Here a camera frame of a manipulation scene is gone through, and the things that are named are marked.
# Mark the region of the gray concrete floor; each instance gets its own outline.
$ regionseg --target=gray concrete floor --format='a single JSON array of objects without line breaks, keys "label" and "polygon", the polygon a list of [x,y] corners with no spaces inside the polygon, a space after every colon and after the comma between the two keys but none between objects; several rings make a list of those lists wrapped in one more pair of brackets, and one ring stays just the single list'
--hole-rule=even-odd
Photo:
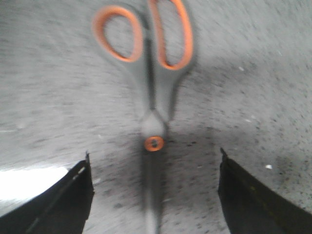
[{"label": "gray concrete floor", "polygon": [[[123,2],[143,9],[143,0]],[[170,16],[174,8],[161,2]],[[229,233],[217,195],[219,147],[312,212],[312,2],[188,3],[198,59],[170,124],[162,233]],[[84,233],[138,234],[139,125],[126,78],[93,44],[90,22],[103,4],[0,1],[0,170],[71,167],[88,149],[96,194]],[[176,61],[178,23],[164,24]],[[117,19],[108,27],[126,52],[129,26]],[[1,200],[2,212],[20,203]]]}]

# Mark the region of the scissor pivot screw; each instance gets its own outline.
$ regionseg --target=scissor pivot screw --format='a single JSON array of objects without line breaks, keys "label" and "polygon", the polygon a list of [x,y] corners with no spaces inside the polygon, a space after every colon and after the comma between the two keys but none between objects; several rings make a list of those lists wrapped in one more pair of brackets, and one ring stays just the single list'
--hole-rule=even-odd
[{"label": "scissor pivot screw", "polygon": [[152,136],[145,140],[144,147],[147,151],[158,151],[164,147],[164,139],[160,136]]}]

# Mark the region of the black object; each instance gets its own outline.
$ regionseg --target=black object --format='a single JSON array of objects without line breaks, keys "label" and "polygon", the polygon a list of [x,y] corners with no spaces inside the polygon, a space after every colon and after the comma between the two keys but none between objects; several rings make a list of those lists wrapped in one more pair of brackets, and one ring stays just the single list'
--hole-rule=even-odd
[{"label": "black object", "polygon": [[145,211],[146,234],[160,233],[162,212],[162,170],[163,151],[142,153],[143,199]]},{"label": "black object", "polygon": [[311,234],[312,215],[229,159],[223,149],[219,197],[231,234]]},{"label": "black object", "polygon": [[0,218],[0,234],[81,234],[94,190],[89,154],[42,194]]}]

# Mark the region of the scissors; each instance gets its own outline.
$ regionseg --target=scissors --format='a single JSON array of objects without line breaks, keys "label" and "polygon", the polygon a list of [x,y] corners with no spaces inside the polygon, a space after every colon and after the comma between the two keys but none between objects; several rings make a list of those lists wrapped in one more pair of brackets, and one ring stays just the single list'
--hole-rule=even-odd
[{"label": "scissors", "polygon": [[[147,16],[124,3],[111,2],[95,14],[92,32],[101,54],[118,66],[130,79],[135,91],[135,106],[141,125],[143,148],[143,193],[146,233],[158,234],[161,223],[161,165],[168,122],[173,118],[176,86],[195,63],[192,17],[182,0],[171,0],[183,25],[184,53],[176,64],[169,64],[157,0],[146,0]],[[134,47],[130,56],[119,54],[108,42],[105,24],[113,16],[130,22]]]}]

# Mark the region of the scissor blade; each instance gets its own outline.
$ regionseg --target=scissor blade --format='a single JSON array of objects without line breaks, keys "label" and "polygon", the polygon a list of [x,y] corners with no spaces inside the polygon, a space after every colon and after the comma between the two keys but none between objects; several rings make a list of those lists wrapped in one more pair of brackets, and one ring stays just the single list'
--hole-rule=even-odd
[{"label": "scissor blade", "polygon": [[143,197],[146,234],[159,234],[161,223],[161,151],[143,153]]}]

